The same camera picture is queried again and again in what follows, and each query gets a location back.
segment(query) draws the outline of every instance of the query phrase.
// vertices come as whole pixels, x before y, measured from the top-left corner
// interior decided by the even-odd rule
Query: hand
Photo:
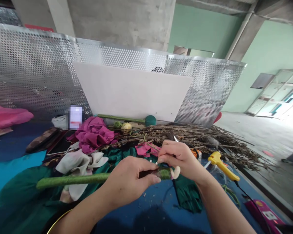
[[[211,176],[195,158],[192,151],[185,143],[165,140],[159,151],[157,162],[168,163],[173,167],[179,166],[180,173],[184,177],[198,184]]]
[[[98,189],[112,210],[138,199],[151,185],[161,181],[156,175],[139,179],[141,171],[156,170],[158,166],[146,159],[128,156],[114,168],[105,183]]]

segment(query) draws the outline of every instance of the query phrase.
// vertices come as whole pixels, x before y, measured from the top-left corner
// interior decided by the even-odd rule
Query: green stem
[[[108,119],[117,119],[117,120],[128,120],[131,122],[137,122],[137,123],[145,123],[145,120],[142,119],[132,119],[132,118],[127,118],[127,117],[119,117],[119,116],[112,116],[112,115],[103,115],[103,114],[98,114],[97,115],[100,118],[108,118]]]

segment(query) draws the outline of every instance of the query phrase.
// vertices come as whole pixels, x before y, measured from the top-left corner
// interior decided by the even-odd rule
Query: person's left hand
[[[156,164],[146,159],[128,156],[114,168],[98,192],[112,210],[127,205],[138,199],[149,186],[161,181],[152,174],[139,179],[141,171],[157,168]]]

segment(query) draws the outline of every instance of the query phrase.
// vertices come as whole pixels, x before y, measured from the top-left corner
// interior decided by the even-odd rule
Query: wire
[[[227,185],[221,185],[224,191],[232,198],[232,200],[239,206],[239,210],[241,210],[241,204],[239,202],[239,199],[237,196],[234,194],[234,192],[227,187]]]
[[[253,201],[253,199],[240,187],[240,185],[239,185],[239,183],[235,180],[234,181],[235,182],[235,184],[236,184],[236,186],[250,199],[250,201],[256,206],[256,208],[257,208],[257,210],[258,210],[258,212],[259,213],[261,213],[261,216],[263,217],[263,219],[264,219],[264,221],[265,221],[265,224],[266,224],[266,226],[267,226],[267,228],[268,228],[268,231],[269,231],[269,234],[272,234],[272,231],[271,231],[271,229],[270,229],[270,226],[269,226],[269,224],[267,223],[267,221],[266,221],[266,219],[265,219],[265,217],[264,217],[264,215],[263,215],[263,213],[260,211],[260,209],[258,208],[258,206],[256,205],[256,203]]]

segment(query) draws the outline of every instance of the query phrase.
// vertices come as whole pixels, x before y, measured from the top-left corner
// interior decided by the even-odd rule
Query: white board
[[[192,77],[74,62],[93,114],[174,121]]]

